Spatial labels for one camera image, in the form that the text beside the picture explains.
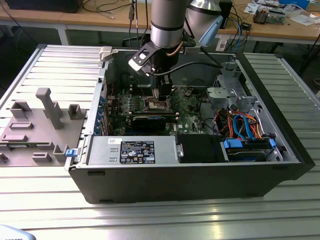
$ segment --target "metal bracket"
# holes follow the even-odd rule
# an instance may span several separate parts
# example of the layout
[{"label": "metal bracket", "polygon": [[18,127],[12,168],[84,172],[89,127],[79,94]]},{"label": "metal bracket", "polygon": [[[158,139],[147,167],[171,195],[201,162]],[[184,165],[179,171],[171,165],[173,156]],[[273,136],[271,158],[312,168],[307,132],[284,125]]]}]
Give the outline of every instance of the metal bracket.
[{"label": "metal bracket", "polygon": [[99,52],[99,58],[101,62],[108,61],[113,58],[112,46],[103,46]]}]

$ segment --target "blue latch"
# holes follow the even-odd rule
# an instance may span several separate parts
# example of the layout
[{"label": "blue latch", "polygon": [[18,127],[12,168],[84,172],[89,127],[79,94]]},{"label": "blue latch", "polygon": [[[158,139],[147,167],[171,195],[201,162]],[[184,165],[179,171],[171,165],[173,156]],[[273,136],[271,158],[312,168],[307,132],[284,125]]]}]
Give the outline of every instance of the blue latch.
[{"label": "blue latch", "polygon": [[69,157],[74,158],[74,157],[78,156],[78,149],[77,149],[77,148],[68,149],[68,150],[65,152],[65,156],[66,156],[67,158],[69,158]]},{"label": "blue latch", "polygon": [[226,139],[224,140],[223,145],[225,149],[243,148],[243,145],[240,139]]},{"label": "blue latch", "polygon": [[269,143],[270,143],[270,145],[271,145],[271,147],[272,147],[273,149],[276,147],[276,142],[275,142],[275,140],[270,139],[270,140],[269,140]]}]

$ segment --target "floor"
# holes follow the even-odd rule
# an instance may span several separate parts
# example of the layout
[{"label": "floor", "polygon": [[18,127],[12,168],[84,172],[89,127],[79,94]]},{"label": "floor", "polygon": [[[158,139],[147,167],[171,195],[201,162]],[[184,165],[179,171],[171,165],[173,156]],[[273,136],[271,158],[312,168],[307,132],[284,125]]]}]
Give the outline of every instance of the floor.
[{"label": "floor", "polygon": [[[58,33],[55,29],[48,28],[24,28],[39,44],[60,44]],[[0,96],[3,95],[5,89],[8,88],[20,69],[24,66],[30,54],[34,51],[36,45],[29,39],[29,37],[18,27],[13,29],[14,37],[7,38],[2,36],[0,38]],[[68,30],[68,37],[72,45],[83,46],[113,46],[121,47],[122,39],[128,37],[127,33],[121,32],[102,32],[103,43],[99,43],[98,34],[95,31],[82,30]],[[214,43],[208,50],[214,51],[216,48]],[[255,46],[254,41],[248,41],[244,52],[252,52]],[[263,42],[259,44],[255,51],[258,53],[267,53],[271,48],[271,43]],[[284,44],[279,46],[276,54],[283,56],[289,64],[296,71],[299,69],[303,57],[306,55],[303,47],[299,48],[297,44]],[[319,89],[314,84],[314,79],[320,78],[320,59],[315,59],[309,68],[302,75],[302,79],[311,88],[314,93]]]}]

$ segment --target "connector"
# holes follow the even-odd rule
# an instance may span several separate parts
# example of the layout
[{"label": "connector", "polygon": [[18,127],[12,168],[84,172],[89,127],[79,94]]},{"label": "connector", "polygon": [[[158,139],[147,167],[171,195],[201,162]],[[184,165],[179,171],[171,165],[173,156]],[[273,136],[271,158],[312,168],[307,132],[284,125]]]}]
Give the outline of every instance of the connector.
[{"label": "connector", "polygon": [[135,19],[135,8],[131,5],[129,10],[129,20],[132,22]]}]

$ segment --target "white sticker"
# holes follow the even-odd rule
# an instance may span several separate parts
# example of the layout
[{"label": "white sticker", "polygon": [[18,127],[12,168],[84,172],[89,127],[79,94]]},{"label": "white sticker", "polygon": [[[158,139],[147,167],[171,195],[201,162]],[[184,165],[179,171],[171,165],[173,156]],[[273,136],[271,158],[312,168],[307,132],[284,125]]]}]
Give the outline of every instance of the white sticker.
[{"label": "white sticker", "polygon": [[108,144],[121,144],[122,138],[109,138]]}]

